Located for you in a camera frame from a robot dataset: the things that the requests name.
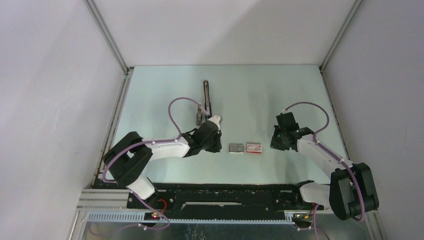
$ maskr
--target small box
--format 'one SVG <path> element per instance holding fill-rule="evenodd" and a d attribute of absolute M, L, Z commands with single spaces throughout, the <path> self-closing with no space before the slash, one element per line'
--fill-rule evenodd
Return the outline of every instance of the small box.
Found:
<path fill-rule="evenodd" d="M 247 152 L 251 154 L 261 154 L 262 153 L 262 144 L 257 143 L 248 143 Z"/>
<path fill-rule="evenodd" d="M 230 143 L 228 151 L 231 154 L 243 154 L 245 152 L 245 145 L 239 143 Z"/>

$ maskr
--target robotic arm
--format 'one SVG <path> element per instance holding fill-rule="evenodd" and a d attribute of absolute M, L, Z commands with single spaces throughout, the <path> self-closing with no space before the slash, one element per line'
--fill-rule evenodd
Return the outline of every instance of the robotic arm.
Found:
<path fill-rule="evenodd" d="M 300 194 L 305 202 L 331 207 L 341 220 L 360 215 L 360 196 L 345 168 L 348 167 L 357 180 L 365 212 L 379 207 L 370 167 L 365 163 L 354 164 L 331 150 L 319 139 L 314 139 L 314 132 L 311 129 L 299 128 L 292 112 L 281 113 L 276 118 L 278 125 L 274 126 L 270 147 L 281 151 L 292 149 L 307 156 L 330 178 L 330 185 L 310 182 L 300 187 Z"/>
<path fill-rule="evenodd" d="M 141 199 L 146 200 L 148 204 L 155 203 L 157 201 L 156 188 L 146 176 L 142 175 L 147 163 L 169 157 L 186 158 L 197 155 L 201 150 L 218 153 L 222 149 L 221 121 L 220 116 L 212 116 L 198 129 L 182 133 L 181 137 L 174 141 L 146 141 L 145 144 L 133 147 L 118 157 L 109 168 L 109 172 L 118 186 L 130 189 Z M 143 138 L 137 132 L 128 133 L 104 155 L 104 164 L 108 165 L 125 149 L 141 142 L 143 142 Z"/>

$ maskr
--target white table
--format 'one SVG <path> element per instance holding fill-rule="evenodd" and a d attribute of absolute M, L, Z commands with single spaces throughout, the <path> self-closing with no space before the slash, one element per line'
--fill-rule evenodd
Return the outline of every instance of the white table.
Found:
<path fill-rule="evenodd" d="M 177 97 L 204 102 L 203 80 L 209 81 L 212 113 L 221 115 L 222 150 L 202 151 L 187 158 L 150 162 L 143 174 L 152 182 L 192 184 L 275 184 L 328 177 L 300 153 L 270 148 L 276 116 L 299 101 L 321 105 L 330 115 L 328 128 L 318 137 L 345 156 L 326 89 L 316 65 L 213 65 L 137 66 L 134 69 L 114 138 L 116 144 L 128 132 L 144 139 L 177 135 L 168 117 L 168 104 Z M 310 105 L 291 109 L 300 127 L 316 131 L 326 118 Z M 172 115 L 183 132 L 196 128 L 197 106 L 180 100 Z M 260 143 L 262 154 L 228 153 L 230 143 Z"/>

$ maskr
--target red and white box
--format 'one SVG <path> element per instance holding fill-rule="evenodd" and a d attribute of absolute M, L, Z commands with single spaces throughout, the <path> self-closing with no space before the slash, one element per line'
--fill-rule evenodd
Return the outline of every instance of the red and white box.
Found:
<path fill-rule="evenodd" d="M 248 143 L 246 152 L 251 153 L 251 154 L 261 154 L 262 153 L 262 144 Z"/>

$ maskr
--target aluminum frame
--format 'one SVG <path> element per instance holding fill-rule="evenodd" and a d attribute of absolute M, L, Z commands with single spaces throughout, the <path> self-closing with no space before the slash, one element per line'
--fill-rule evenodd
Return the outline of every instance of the aluminum frame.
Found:
<path fill-rule="evenodd" d="M 121 55 L 121 52 L 119 51 L 119 48 L 117 44 L 115 43 L 101 13 L 99 12 L 99 9 L 97 8 L 97 5 L 95 3 L 95 0 L 84 0 L 84 2 L 87 5 L 87 8 L 91 12 L 94 21 L 96 22 L 97 26 L 99 27 L 107 45 L 109 46 L 110 50 L 112 51 L 114 57 L 116 58 L 118 64 L 120 65 L 122 71 L 124 72 L 124 77 L 122 79 L 122 84 L 120 86 L 120 91 L 118 94 L 118 98 L 116 100 L 113 114 L 111 116 L 108 130 L 103 142 L 102 149 L 100 151 L 100 156 L 97 161 L 97 167 L 94 173 L 94 178 L 92 180 L 92 184 L 98 178 L 101 176 L 102 171 L 104 169 L 104 164 L 102 163 L 101 159 L 103 157 L 103 154 L 106 153 L 112 146 L 112 143 L 115 138 L 116 129 L 118 126 L 118 122 L 121 116 L 122 108 L 125 103 L 125 98 L 127 96 L 128 88 L 130 85 L 131 77 L 133 75 L 134 68 L 129 68 L 127 64 L 124 61 L 124 58 Z M 337 127 L 341 136 L 341 139 L 343 141 L 344 150 L 346 153 L 346 156 L 350 158 L 349 156 L 349 150 L 348 146 L 346 145 L 345 138 L 342 133 L 342 129 L 339 124 L 339 120 L 337 117 L 337 111 L 334 108 L 333 101 L 326 83 L 325 78 L 325 70 L 327 68 L 327 65 L 329 61 L 331 60 L 335 50 L 339 46 L 340 41 L 342 40 L 343 36 L 346 34 L 346 32 L 349 29 L 350 24 L 352 23 L 354 17 L 358 14 L 360 7 L 362 6 L 364 0 L 356 0 L 353 4 L 352 8 L 350 9 L 348 15 L 346 16 L 346 19 L 344 20 L 339 32 L 337 33 L 337 36 L 334 39 L 334 42 L 332 43 L 330 49 L 328 50 L 325 58 L 322 61 L 322 64 L 320 65 L 321 70 L 321 76 L 322 80 L 325 86 L 325 90 L 328 95 L 329 102 L 332 107 L 332 111 L 334 113 L 334 117 L 336 119 Z M 134 215 L 134 213 L 143 213 L 146 210 L 142 209 L 127 209 L 127 199 L 129 190 L 124 189 L 83 189 L 81 192 L 81 196 L 79 199 L 79 202 L 76 207 L 76 211 L 74 214 L 74 217 L 72 219 L 72 224 L 70 226 L 69 232 L 68 232 L 68 240 L 81 240 L 84 234 L 84 229 L 86 227 L 87 221 L 90 220 L 90 214 L 92 213 L 119 213 L 119 215 Z M 285 214 L 288 216 L 293 216 L 293 214 L 304 214 L 308 213 L 308 211 L 305 210 L 299 210 L 299 211 L 284 211 Z M 323 210 L 318 211 L 318 214 L 332 214 L 333 212 L 331 210 Z M 175 220 L 178 223 L 187 223 L 186 220 L 184 221 L 178 221 L 178 219 Z M 366 218 L 366 225 L 369 232 L 369 236 L 372 240 L 386 240 L 387 236 L 384 231 L 384 227 L 381 222 L 380 215 L 377 210 L 371 211 L 367 214 Z M 202 223 L 201 221 L 193 221 L 193 223 Z M 290 224 L 290 221 L 287 222 L 281 222 L 283 224 Z"/>

